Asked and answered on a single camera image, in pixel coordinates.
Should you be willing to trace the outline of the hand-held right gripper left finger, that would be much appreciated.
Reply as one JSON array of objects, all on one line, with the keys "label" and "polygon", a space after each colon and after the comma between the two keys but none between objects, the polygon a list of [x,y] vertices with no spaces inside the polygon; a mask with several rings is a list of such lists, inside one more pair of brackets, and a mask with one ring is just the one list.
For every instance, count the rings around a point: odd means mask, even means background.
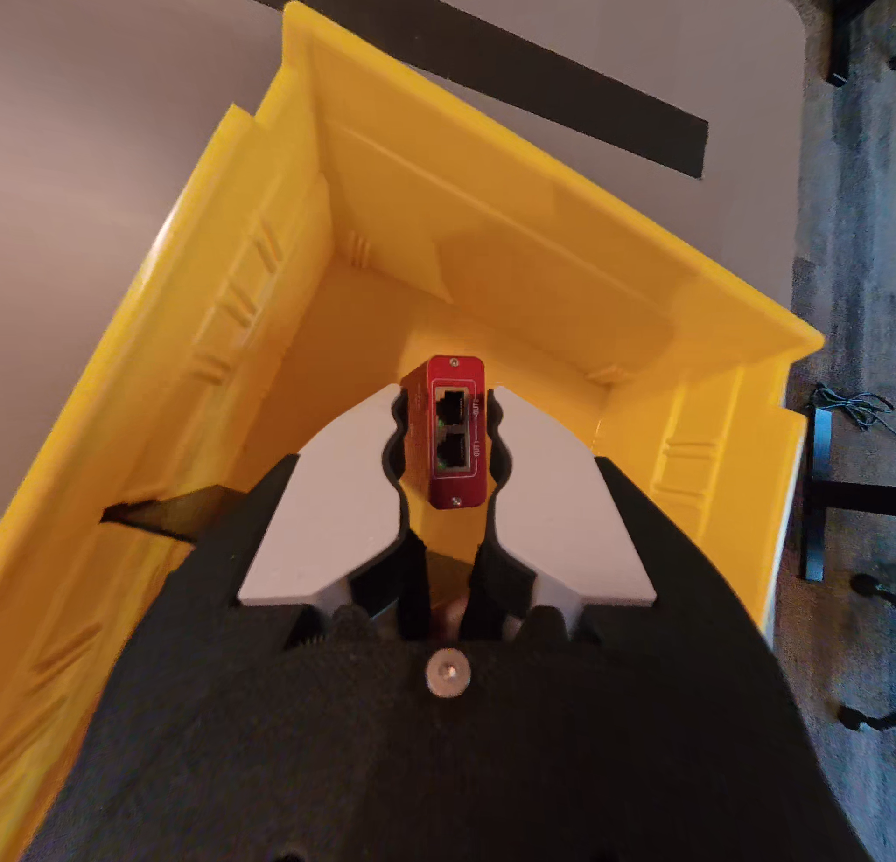
[{"label": "hand-held right gripper left finger", "polygon": [[242,606],[308,606],[321,619],[349,603],[372,618],[394,608],[399,634],[429,633],[427,552],[399,484],[407,402],[390,384],[298,452],[238,590]]}]

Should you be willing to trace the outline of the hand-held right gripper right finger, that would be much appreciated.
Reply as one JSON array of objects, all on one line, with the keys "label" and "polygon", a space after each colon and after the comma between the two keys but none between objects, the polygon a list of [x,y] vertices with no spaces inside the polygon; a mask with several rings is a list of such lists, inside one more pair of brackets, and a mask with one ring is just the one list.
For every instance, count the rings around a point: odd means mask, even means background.
[{"label": "hand-held right gripper right finger", "polygon": [[657,592],[595,456],[511,390],[488,392],[496,483],[469,581],[468,638],[555,610],[574,633],[588,607],[649,608]]}]

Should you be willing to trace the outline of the red metal port adapter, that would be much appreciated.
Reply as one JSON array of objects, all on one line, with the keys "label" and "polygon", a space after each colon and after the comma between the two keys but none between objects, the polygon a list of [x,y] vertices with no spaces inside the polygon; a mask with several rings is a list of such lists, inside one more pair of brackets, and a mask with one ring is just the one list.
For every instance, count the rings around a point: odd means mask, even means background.
[{"label": "red metal port adapter", "polygon": [[405,479],[432,508],[487,501],[487,383],[478,357],[436,355],[400,380],[407,393]]}]

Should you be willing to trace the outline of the yellow plastic bin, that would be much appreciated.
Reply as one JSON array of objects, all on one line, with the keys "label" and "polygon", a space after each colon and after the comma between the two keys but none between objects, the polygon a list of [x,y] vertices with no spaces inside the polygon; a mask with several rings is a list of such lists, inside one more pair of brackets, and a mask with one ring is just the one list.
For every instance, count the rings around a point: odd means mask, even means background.
[{"label": "yellow plastic bin", "polygon": [[51,808],[185,544],[121,502],[246,490],[436,354],[608,457],[763,628],[823,336],[299,2],[230,106],[2,520],[2,860]]}]

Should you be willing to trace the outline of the black table leg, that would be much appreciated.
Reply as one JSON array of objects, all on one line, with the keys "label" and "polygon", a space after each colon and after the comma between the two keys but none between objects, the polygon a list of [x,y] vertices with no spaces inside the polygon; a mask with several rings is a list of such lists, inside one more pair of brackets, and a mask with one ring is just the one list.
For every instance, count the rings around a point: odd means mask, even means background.
[{"label": "black table leg", "polygon": [[832,442],[833,412],[814,409],[809,417],[800,541],[800,575],[813,584],[824,578],[829,509],[895,516],[895,487],[833,478]]}]

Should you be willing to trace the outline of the black tape strip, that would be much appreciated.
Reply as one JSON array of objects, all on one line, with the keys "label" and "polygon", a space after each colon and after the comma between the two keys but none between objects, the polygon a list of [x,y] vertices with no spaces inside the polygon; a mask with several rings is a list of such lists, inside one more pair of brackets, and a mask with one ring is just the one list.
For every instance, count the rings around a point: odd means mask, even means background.
[{"label": "black tape strip", "polygon": [[441,0],[298,1],[394,59],[700,180],[709,123]]}]

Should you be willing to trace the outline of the black furniture frame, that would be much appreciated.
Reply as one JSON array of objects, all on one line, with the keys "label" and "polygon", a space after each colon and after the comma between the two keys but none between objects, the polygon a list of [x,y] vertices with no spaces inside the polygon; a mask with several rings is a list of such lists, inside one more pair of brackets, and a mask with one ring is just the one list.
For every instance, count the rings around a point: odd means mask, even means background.
[{"label": "black furniture frame", "polygon": [[852,25],[878,1],[831,0],[831,32],[826,75],[826,81],[830,86],[840,89],[848,83]]}]

